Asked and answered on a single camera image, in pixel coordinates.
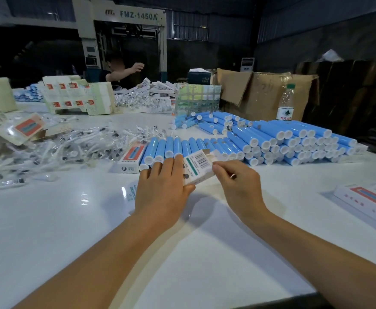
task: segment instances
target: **black shirt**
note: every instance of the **black shirt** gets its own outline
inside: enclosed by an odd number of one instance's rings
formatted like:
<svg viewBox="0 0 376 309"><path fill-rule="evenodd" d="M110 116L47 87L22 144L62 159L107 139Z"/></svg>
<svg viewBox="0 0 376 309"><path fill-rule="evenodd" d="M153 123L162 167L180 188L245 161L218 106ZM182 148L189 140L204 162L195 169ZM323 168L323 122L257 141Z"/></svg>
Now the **black shirt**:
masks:
<svg viewBox="0 0 376 309"><path fill-rule="evenodd" d="M101 70L99 74L99 82L105 82L106 81L106 75L110 74L111 72L108 70ZM111 81L112 88L115 90L117 87L130 89L132 88L132 84L129 82L129 76L125 77L121 80L121 82L118 81Z"/></svg>

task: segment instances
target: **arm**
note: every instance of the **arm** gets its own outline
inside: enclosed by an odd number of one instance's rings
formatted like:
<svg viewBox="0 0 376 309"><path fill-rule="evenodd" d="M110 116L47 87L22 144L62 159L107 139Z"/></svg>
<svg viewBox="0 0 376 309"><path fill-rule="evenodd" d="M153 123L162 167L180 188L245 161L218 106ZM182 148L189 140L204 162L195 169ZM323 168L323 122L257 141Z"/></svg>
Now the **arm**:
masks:
<svg viewBox="0 0 376 309"><path fill-rule="evenodd" d="M182 156L142 171L134 214L15 308L108 308L139 257L180 217L195 189L183 187L182 174Z"/></svg>
<svg viewBox="0 0 376 309"><path fill-rule="evenodd" d="M110 74L106 75L106 81L112 82L112 81L121 81L123 78L128 77L131 74L134 74L136 72L141 72L141 70L144 68L143 63L135 63L131 68L126 68L125 70L121 72L112 72Z"/></svg>
<svg viewBox="0 0 376 309"><path fill-rule="evenodd" d="M239 161L213 170L229 206L256 235L286 258L335 308L376 308L376 265L271 213L258 173Z"/></svg>

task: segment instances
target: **person's right hand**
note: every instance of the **person's right hand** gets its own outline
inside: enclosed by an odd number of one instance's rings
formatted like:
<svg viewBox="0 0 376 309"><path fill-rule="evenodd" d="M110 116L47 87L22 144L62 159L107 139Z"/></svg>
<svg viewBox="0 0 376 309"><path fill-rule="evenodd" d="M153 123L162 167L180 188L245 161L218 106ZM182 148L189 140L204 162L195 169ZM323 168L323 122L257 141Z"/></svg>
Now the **person's right hand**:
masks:
<svg viewBox="0 0 376 309"><path fill-rule="evenodd" d="M135 63L132 67L132 73L141 72L141 70L145 67L143 63Z"/></svg>
<svg viewBox="0 0 376 309"><path fill-rule="evenodd" d="M228 205L242 222L265 220L270 215L264 204L258 172L239 160L216 161L212 170L221 182Z"/></svg>

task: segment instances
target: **light green packaging stack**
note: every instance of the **light green packaging stack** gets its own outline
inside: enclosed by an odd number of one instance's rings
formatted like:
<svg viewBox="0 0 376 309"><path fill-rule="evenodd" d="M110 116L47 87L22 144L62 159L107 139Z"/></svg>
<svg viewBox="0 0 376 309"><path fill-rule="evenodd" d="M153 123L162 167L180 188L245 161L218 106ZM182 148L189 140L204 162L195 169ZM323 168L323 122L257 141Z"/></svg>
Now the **light green packaging stack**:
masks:
<svg viewBox="0 0 376 309"><path fill-rule="evenodd" d="M221 86L177 83L175 114L216 111L221 98Z"/></svg>

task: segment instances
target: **bottle label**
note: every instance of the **bottle label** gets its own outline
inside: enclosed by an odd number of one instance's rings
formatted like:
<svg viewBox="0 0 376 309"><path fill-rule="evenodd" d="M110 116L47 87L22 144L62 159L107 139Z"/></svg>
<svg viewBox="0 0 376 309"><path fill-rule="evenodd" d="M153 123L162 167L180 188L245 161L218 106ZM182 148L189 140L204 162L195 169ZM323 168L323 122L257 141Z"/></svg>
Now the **bottle label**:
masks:
<svg viewBox="0 0 376 309"><path fill-rule="evenodd" d="M277 119L278 120L291 120L293 112L294 112L293 108L278 107Z"/></svg>

